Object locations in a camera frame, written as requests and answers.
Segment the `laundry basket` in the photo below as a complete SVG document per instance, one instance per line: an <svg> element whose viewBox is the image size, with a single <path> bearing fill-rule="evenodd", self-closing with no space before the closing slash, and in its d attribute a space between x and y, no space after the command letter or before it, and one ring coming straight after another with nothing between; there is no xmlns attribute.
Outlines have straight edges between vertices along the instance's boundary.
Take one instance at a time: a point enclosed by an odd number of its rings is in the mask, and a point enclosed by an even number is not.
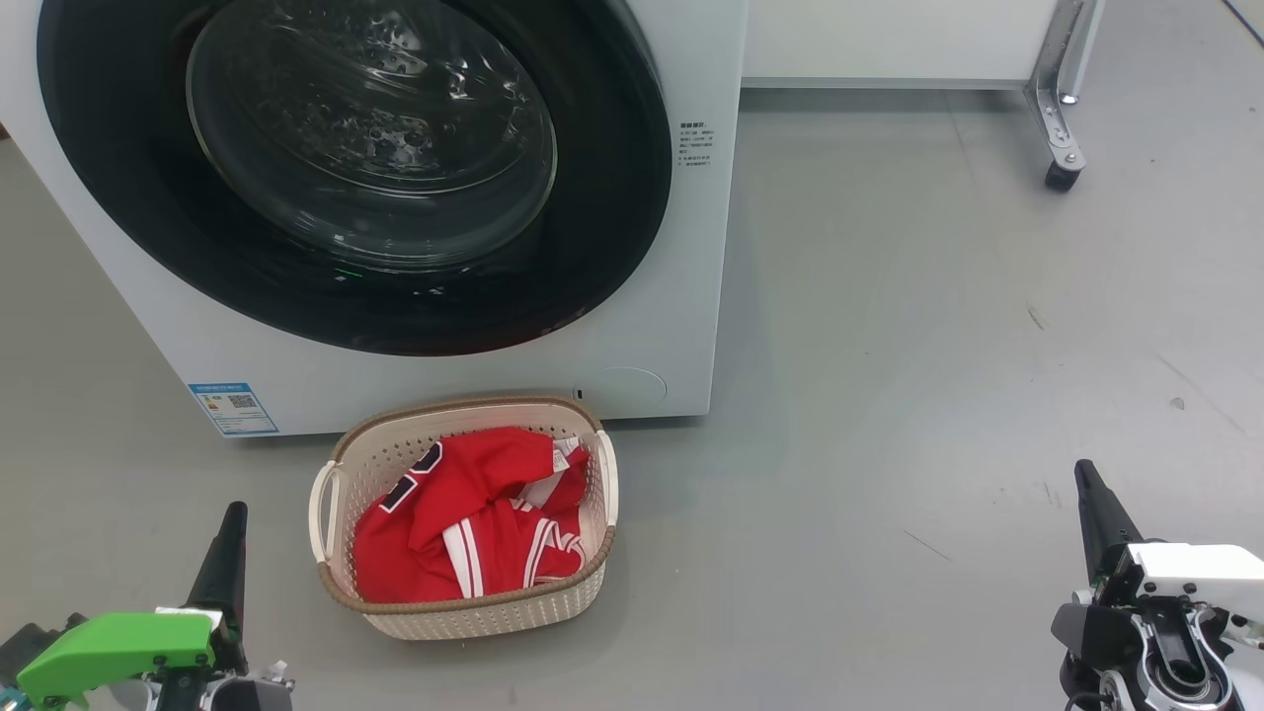
<svg viewBox="0 0 1264 711"><path fill-rule="evenodd" d="M363 601L355 587L351 543L364 511L439 438L503 426L554 439L578 436L588 450L588 491L579 511L584 549L597 552L588 564L569 578L487 597L412 605ZM329 516L322 525L325 501ZM308 528L321 581L344 607L393 638L464 639L550 625L586 610L602 590L618 514L618 467L602 424L560 397L503 397L387 412L346 433L312 485Z"/></svg>

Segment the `metal bracket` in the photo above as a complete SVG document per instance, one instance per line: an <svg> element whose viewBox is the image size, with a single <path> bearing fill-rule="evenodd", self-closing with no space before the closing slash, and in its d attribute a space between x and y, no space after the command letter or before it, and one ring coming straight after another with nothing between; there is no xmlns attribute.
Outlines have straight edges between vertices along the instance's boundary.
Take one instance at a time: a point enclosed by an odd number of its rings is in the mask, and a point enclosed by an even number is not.
<svg viewBox="0 0 1264 711"><path fill-rule="evenodd" d="M1071 190L1085 170L1085 157L1062 114L1062 105L1079 101L1078 83L1092 47L1098 4L1102 0L1058 0L1044 38L1044 47L1024 94L1045 134L1053 163L1044 183L1054 190ZM1059 81L1067 75L1077 94L1063 94Z"/></svg>

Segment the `white washing machine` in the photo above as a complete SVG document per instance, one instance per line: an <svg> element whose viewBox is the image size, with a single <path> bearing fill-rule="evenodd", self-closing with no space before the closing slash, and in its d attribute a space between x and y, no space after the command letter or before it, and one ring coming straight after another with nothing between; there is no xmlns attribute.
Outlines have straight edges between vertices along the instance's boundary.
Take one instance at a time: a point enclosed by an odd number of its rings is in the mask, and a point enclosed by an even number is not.
<svg viewBox="0 0 1264 711"><path fill-rule="evenodd" d="M228 436L710 402L746 0L9 0L0 123Z"/></svg>

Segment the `laundry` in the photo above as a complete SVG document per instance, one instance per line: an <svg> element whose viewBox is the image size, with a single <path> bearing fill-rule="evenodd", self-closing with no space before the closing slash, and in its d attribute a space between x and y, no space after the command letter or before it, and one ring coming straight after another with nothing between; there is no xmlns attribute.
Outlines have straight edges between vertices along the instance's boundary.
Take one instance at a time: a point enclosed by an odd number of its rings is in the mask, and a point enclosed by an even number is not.
<svg viewBox="0 0 1264 711"><path fill-rule="evenodd" d="M482 597L579 572L588 453L517 428L436 442L356 526L367 602Z"/></svg>

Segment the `white basket handle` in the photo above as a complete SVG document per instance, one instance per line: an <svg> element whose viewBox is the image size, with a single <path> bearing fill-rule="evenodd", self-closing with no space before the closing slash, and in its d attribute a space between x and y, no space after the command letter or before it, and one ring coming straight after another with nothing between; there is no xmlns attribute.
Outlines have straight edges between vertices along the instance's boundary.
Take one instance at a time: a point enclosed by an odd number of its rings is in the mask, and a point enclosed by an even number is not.
<svg viewBox="0 0 1264 711"><path fill-rule="evenodd" d="M597 430L602 445L602 471L605 472L605 525L613 526L619 520L619 466L614 459L614 443L605 430Z"/></svg>
<svg viewBox="0 0 1264 711"><path fill-rule="evenodd" d="M317 563L329 563L330 558L334 557L332 540L326 540L326 535L332 535L334 533L334 516L337 512L337 493L339 487L343 483L341 472L337 469L337 462L330 462L321 468L320 473L316 474L316 482L312 483L312 496L307 502L307 533L312 539L312 555L316 557ZM320 502L325 498L325 490L329 487L330 479L334 479L334 491L330 493L330 506L329 506L329 521L326 526L321 529L320 525Z"/></svg>

